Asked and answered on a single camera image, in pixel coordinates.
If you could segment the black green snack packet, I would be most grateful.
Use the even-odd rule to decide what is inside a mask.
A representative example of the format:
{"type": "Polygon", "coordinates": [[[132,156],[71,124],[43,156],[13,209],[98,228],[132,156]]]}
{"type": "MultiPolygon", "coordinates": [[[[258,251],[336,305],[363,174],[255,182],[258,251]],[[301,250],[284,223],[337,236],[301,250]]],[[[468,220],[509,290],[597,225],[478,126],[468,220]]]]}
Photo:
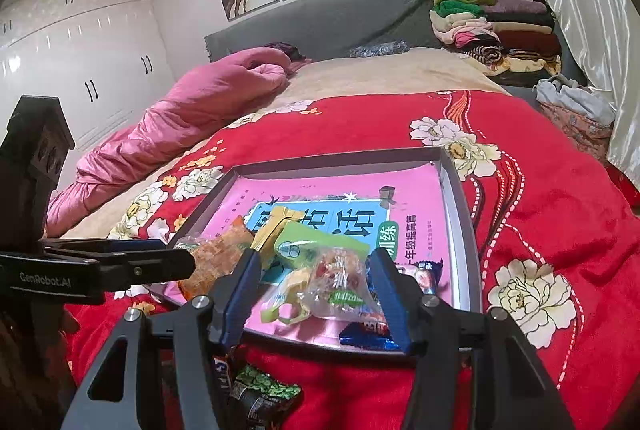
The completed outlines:
{"type": "Polygon", "coordinates": [[[245,365],[235,376],[229,395],[232,429],[281,429],[302,396],[298,384],[285,384],[245,365]]]}

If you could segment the blue snack packet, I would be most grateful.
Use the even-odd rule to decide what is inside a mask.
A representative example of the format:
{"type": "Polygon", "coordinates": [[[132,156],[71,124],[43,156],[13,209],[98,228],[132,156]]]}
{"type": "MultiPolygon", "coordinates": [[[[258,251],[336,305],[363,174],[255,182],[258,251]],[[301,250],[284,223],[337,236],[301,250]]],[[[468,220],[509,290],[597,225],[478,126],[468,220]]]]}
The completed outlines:
{"type": "MultiPolygon", "coordinates": [[[[422,260],[413,263],[397,263],[399,273],[411,276],[418,283],[422,294],[437,295],[438,282],[442,277],[444,260],[422,260]]],[[[367,351],[400,351],[390,335],[390,330],[385,322],[367,321],[348,323],[341,331],[340,343],[342,346],[354,346],[367,351]]]]}

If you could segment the green milk candy bag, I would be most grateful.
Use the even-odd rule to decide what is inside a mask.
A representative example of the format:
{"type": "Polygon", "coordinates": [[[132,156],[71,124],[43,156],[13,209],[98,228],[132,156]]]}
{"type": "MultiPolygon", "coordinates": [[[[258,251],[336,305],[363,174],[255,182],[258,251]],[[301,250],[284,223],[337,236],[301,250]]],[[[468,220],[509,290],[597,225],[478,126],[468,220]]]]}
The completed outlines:
{"type": "Polygon", "coordinates": [[[344,247],[367,257],[369,254],[367,244],[350,236],[326,234],[297,222],[288,224],[274,245],[276,260],[284,266],[286,274],[268,300],[262,302],[262,322],[293,325],[312,317],[300,303],[298,294],[308,284],[312,260],[320,247],[344,247]]]}

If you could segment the clear red candy packet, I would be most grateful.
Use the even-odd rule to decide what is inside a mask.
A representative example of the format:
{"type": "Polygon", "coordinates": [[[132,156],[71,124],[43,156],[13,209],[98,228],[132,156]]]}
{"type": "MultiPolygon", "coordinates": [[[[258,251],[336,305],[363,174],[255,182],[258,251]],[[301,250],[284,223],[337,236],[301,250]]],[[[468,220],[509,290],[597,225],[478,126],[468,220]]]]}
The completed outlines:
{"type": "Polygon", "coordinates": [[[312,260],[300,303],[318,319],[382,322],[384,315],[367,281],[367,256],[344,247],[320,247],[312,260]]]}

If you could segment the brown Snickers bar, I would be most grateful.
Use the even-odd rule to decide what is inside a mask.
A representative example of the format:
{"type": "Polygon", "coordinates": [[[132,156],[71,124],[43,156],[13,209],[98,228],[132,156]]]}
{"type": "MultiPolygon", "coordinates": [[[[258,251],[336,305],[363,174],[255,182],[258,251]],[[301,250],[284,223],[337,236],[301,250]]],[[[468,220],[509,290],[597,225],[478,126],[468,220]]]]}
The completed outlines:
{"type": "Polygon", "coordinates": [[[233,355],[214,355],[212,360],[215,378],[220,392],[225,398],[230,398],[235,374],[233,355]]]}

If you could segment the yellow snack stick packet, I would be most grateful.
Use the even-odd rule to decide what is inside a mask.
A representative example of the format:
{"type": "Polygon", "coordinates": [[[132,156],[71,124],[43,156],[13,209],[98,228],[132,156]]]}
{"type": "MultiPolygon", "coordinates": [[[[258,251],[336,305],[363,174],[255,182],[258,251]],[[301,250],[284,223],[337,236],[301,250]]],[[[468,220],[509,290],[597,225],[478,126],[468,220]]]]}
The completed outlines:
{"type": "Polygon", "coordinates": [[[259,255],[262,271],[270,268],[276,251],[276,239],[283,229],[291,222],[302,221],[305,214],[302,211],[294,210],[284,206],[274,206],[271,209],[266,222],[259,228],[254,236],[250,248],[259,255]]]}

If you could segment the red floral blanket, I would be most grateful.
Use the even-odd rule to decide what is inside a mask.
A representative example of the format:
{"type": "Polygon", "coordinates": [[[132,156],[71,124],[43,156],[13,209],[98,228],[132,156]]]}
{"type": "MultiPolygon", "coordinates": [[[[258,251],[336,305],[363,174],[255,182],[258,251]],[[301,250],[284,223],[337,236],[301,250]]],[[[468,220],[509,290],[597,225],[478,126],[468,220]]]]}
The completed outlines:
{"type": "Polygon", "coordinates": [[[213,135],[130,199],[115,239],[170,239],[236,165],[439,146],[459,172],[483,302],[508,310],[579,429],[639,424],[639,220],[525,101],[480,90],[305,100],[213,135]]]}

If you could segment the pink quilt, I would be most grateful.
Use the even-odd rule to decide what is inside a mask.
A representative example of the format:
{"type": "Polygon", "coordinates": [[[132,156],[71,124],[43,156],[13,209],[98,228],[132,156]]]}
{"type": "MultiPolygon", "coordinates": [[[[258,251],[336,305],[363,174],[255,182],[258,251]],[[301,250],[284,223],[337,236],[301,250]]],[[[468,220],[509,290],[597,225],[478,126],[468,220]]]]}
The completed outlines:
{"type": "Polygon", "coordinates": [[[184,74],[136,124],[81,157],[74,181],[50,199],[46,234],[65,234],[168,161],[262,106],[288,83],[290,67],[281,50],[257,47],[184,74]]]}

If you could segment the grey shallow cardboard box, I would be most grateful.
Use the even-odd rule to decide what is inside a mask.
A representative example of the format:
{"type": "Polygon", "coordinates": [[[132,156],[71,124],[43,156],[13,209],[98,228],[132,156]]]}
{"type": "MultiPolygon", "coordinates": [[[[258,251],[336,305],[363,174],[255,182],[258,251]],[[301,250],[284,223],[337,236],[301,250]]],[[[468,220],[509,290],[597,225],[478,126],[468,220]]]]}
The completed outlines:
{"type": "MultiPolygon", "coordinates": [[[[281,159],[281,161],[236,166],[220,181],[226,179],[229,173],[237,168],[247,168],[257,172],[279,172],[398,163],[433,163],[442,167],[449,181],[452,198],[457,210],[454,217],[457,222],[454,235],[457,235],[458,238],[458,257],[456,262],[461,305],[455,308],[466,311],[480,311],[480,271],[478,271],[473,224],[454,164],[451,163],[450,158],[443,150],[394,149],[281,159]]],[[[245,324],[246,332],[271,340],[306,346],[307,348],[338,352],[346,351],[346,346],[342,346],[340,343],[340,334],[345,325],[338,320],[323,320],[311,317],[292,326],[281,322],[264,323],[260,320],[262,302],[268,300],[285,274],[284,266],[274,258],[273,264],[262,276],[257,301],[252,314],[250,314],[245,324]]]]}

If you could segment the pink picture book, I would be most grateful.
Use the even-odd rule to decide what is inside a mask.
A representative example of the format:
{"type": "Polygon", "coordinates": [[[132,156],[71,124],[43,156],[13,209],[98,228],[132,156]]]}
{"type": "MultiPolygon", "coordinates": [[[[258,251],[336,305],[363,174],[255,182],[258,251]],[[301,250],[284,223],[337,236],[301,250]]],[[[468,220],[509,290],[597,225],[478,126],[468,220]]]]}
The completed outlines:
{"type": "Polygon", "coordinates": [[[234,169],[213,188],[172,240],[213,239],[236,218],[252,232],[271,209],[304,213],[303,223],[383,247],[396,265],[442,262],[438,293],[460,307],[457,210],[439,164],[398,163],[279,172],[234,169]]]}

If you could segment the white wardrobe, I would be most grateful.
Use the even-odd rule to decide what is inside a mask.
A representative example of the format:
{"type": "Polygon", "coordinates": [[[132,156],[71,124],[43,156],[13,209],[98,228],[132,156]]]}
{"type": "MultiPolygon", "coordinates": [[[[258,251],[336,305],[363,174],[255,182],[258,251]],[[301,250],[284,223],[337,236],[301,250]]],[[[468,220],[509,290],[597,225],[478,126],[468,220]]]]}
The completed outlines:
{"type": "Polygon", "coordinates": [[[60,187],[173,83],[151,0],[19,0],[1,11],[1,118],[23,94],[60,100],[75,141],[60,187]]]}

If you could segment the beige bed sheet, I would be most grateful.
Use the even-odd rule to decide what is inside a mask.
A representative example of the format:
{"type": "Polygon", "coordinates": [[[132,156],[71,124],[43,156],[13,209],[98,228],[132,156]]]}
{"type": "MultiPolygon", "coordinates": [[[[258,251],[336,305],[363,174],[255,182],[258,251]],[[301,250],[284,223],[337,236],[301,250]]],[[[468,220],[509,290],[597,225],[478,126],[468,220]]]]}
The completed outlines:
{"type": "MultiPolygon", "coordinates": [[[[314,103],[324,98],[448,90],[497,92],[499,89],[470,63],[433,48],[414,48],[374,58],[291,61],[288,83],[278,94],[222,128],[255,124],[270,115],[308,115],[314,103]]],[[[220,159],[224,155],[224,149],[196,152],[210,137],[112,198],[63,235],[109,234],[116,239],[133,239],[170,199],[184,202],[207,194],[222,175],[220,159]]]]}

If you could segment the grey and floral clothes heap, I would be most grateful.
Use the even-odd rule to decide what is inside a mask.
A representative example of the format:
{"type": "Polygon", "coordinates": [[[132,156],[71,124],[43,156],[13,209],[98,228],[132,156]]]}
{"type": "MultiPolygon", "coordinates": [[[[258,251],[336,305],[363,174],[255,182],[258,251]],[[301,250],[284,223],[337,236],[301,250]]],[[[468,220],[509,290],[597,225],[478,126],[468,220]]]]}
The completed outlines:
{"type": "Polygon", "coordinates": [[[579,85],[561,73],[539,79],[534,90],[542,114],[578,151],[604,164],[616,118],[611,92],[579,85]]]}

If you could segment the pile of folded clothes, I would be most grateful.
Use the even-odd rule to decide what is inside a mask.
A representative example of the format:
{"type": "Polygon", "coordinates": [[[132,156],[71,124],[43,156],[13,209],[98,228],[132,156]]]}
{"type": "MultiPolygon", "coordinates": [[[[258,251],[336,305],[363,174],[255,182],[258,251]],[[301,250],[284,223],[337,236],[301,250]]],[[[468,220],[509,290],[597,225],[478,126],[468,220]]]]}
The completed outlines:
{"type": "Polygon", "coordinates": [[[442,46],[490,77],[561,72],[555,14],[544,0],[433,0],[442,46]]]}

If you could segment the white satin curtain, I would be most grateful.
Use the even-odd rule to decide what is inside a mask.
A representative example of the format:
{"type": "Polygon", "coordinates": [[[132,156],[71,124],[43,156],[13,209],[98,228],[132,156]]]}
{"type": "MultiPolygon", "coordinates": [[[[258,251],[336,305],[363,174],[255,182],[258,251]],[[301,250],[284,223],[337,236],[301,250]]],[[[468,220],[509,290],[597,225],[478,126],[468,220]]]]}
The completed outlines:
{"type": "Polygon", "coordinates": [[[608,161],[639,184],[639,13],[631,0],[548,0],[590,83],[613,94],[608,161]]]}

